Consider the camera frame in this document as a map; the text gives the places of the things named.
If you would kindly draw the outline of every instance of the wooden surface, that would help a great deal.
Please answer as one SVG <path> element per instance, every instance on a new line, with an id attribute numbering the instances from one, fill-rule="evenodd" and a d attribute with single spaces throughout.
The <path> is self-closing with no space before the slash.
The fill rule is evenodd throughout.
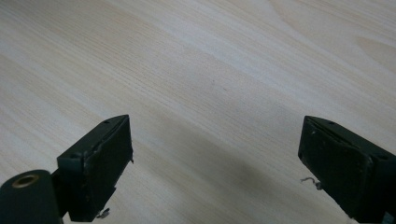
<path id="1" fill-rule="evenodd" d="M 2 0 L 0 183 L 129 114 L 95 223 L 355 223 L 300 182 L 303 118 L 396 153 L 395 86 L 393 0 Z"/>

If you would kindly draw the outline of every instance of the wood grain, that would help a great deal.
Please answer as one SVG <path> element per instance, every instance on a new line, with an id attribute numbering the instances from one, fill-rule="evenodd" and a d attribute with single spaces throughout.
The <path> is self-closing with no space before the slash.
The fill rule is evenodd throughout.
<path id="1" fill-rule="evenodd" d="M 395 36 L 391 0 L 0 1 L 0 183 L 129 114 L 96 223 L 355 223 L 300 183 L 303 117 L 396 153 Z"/>

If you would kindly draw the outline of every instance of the light wood tabletop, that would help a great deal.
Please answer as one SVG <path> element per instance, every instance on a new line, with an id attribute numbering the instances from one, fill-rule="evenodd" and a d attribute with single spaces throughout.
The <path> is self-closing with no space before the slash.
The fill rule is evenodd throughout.
<path id="1" fill-rule="evenodd" d="M 94 223 L 356 223 L 301 183 L 303 119 L 396 153 L 395 87 L 394 0 L 2 0 L 0 183 L 129 114 Z"/>

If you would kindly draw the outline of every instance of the wooden table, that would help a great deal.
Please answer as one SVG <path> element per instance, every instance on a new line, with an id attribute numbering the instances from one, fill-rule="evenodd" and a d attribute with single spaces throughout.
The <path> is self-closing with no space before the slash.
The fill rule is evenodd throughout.
<path id="1" fill-rule="evenodd" d="M 396 153 L 395 86 L 393 0 L 3 0 L 0 183 L 129 114 L 95 223 L 356 223 L 300 182 L 303 118 Z"/>

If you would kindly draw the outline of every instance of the black mechanical part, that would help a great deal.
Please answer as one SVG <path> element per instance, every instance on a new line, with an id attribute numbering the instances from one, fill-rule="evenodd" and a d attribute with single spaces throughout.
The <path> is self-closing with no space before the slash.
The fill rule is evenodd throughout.
<path id="1" fill-rule="evenodd" d="M 380 223 L 395 215 L 396 157 L 326 119 L 305 117 L 298 156 L 352 218 Z"/>
<path id="2" fill-rule="evenodd" d="M 115 191 L 133 149 L 129 116 L 107 119 L 58 157 L 58 170 L 30 171 L 0 188 L 0 223 L 92 222 Z"/>

